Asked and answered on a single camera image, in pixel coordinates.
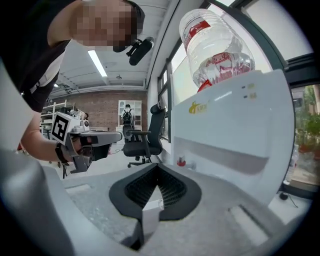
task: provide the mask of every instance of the plastic water bottle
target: plastic water bottle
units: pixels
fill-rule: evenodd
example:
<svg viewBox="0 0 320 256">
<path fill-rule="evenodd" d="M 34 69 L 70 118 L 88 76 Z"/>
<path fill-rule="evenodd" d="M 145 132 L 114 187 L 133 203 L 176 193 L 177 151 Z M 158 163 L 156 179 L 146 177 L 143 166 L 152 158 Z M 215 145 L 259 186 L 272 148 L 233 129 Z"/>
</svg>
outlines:
<svg viewBox="0 0 320 256">
<path fill-rule="evenodd" d="M 255 69 L 246 43 L 210 10 L 195 9 L 186 13 L 180 21 L 179 32 L 198 92 Z"/>
</svg>

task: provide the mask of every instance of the brick wall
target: brick wall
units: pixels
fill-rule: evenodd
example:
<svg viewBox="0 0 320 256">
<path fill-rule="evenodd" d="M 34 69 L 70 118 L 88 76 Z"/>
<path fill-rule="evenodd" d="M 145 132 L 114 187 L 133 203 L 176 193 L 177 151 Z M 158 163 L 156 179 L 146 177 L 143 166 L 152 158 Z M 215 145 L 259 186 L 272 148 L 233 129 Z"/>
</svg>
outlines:
<svg viewBox="0 0 320 256">
<path fill-rule="evenodd" d="M 119 100 L 142 101 L 142 130 L 147 130 L 147 92 L 146 91 L 102 91 L 88 92 L 57 98 L 61 103 L 67 100 L 75 107 L 89 114 L 91 127 L 109 127 L 111 131 L 118 126 Z"/>
</svg>

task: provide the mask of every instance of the office chair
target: office chair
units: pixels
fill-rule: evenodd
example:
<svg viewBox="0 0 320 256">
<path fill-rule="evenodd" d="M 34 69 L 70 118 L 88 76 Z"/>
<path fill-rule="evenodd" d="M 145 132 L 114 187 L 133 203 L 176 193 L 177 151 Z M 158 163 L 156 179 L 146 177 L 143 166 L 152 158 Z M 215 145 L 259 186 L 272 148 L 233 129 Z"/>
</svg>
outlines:
<svg viewBox="0 0 320 256">
<path fill-rule="evenodd" d="M 160 104 L 151 107 L 152 113 L 149 131 L 130 130 L 134 136 L 141 136 L 142 141 L 128 142 L 124 144 L 123 153 L 127 157 L 135 157 L 139 160 L 142 157 L 142 162 L 130 162 L 131 165 L 140 166 L 145 163 L 151 163 L 151 155 L 157 156 L 162 152 L 162 143 L 160 141 L 160 131 L 165 119 L 166 109 L 162 109 Z"/>
</svg>

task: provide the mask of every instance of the ceiling light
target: ceiling light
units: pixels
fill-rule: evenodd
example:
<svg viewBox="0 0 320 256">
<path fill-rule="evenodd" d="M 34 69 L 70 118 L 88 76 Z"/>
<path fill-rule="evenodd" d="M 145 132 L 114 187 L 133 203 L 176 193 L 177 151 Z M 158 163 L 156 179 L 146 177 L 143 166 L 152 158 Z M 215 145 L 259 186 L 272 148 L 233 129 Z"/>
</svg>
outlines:
<svg viewBox="0 0 320 256">
<path fill-rule="evenodd" d="M 106 74 L 104 68 L 101 65 L 101 62 L 100 62 L 100 60 L 98 58 L 98 55 L 97 55 L 96 51 L 95 50 L 89 50 L 88 54 L 90 55 L 94 65 L 96 66 L 96 68 L 100 72 L 101 76 L 102 77 L 107 77 L 107 74 Z"/>
</svg>

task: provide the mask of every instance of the ceiling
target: ceiling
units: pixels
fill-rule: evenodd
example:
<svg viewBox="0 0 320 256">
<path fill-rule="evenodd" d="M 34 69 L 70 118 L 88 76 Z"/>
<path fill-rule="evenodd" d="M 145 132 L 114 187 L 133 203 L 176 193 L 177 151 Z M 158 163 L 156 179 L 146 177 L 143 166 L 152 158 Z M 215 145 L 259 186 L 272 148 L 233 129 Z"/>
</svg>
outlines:
<svg viewBox="0 0 320 256">
<path fill-rule="evenodd" d="M 133 1 L 145 13 L 143 31 L 138 38 L 144 40 L 146 37 L 153 37 L 156 44 L 171 0 Z M 126 55 L 129 49 L 119 53 L 113 52 L 112 47 L 95 50 L 107 74 L 107 77 L 102 77 L 88 54 L 92 49 L 72 40 L 66 48 L 60 67 L 56 82 L 59 87 L 53 89 L 49 98 L 101 90 L 144 90 L 154 49 L 149 51 L 136 66 L 129 64 L 129 58 Z"/>
</svg>

